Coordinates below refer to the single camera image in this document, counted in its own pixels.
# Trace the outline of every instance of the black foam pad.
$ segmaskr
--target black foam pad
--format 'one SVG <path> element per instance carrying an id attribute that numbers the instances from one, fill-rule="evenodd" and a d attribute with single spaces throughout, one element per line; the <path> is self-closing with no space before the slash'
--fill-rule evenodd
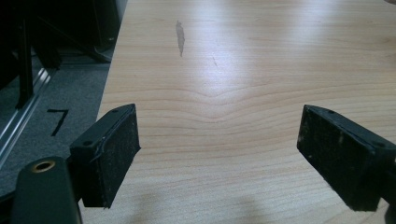
<path id="1" fill-rule="evenodd" d="M 329 109 L 305 105 L 297 148 L 355 211 L 375 211 L 396 146 Z"/>
<path id="2" fill-rule="evenodd" d="M 139 149 L 134 105 L 107 112 L 71 145 L 71 161 L 85 206 L 111 206 Z"/>

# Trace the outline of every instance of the wooden table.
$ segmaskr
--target wooden table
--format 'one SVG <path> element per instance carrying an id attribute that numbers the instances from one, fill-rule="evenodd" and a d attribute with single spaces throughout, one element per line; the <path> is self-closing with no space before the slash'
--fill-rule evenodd
<path id="1" fill-rule="evenodd" d="M 384 1 L 130 0 L 98 117 L 135 103 L 142 150 L 84 221 L 383 223 L 387 203 L 349 210 L 296 142 L 305 104 L 396 142 L 395 94 Z"/>

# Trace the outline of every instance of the screw hole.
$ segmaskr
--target screw hole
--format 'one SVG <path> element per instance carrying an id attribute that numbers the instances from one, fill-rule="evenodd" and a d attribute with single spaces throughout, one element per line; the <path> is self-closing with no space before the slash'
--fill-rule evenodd
<path id="1" fill-rule="evenodd" d="M 32 171 L 33 173 L 43 173 L 46 172 L 50 169 L 52 169 L 52 167 L 55 165 L 55 161 L 42 161 L 38 164 L 36 164 Z"/>
<path id="2" fill-rule="evenodd" d="M 92 141 L 85 141 L 85 142 L 82 143 L 82 145 L 83 145 L 84 147 L 87 147 L 87 146 L 89 146 L 90 144 L 92 144 Z"/>

